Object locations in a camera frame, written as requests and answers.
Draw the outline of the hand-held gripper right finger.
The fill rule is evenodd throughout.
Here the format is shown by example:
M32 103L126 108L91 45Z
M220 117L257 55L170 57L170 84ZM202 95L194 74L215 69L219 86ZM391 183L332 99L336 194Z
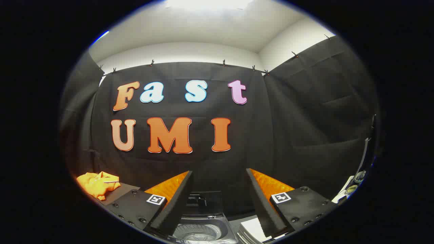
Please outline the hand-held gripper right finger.
M245 172L255 212L265 236L274 238L301 230L338 206L310 187L290 187L251 168Z

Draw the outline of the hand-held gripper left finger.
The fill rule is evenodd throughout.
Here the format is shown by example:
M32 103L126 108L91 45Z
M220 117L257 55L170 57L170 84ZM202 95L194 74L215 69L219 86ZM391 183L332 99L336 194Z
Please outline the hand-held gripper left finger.
M139 231L165 239L179 224L193 185L193 172L188 170L148 190L130 185L111 192L104 208L125 224Z

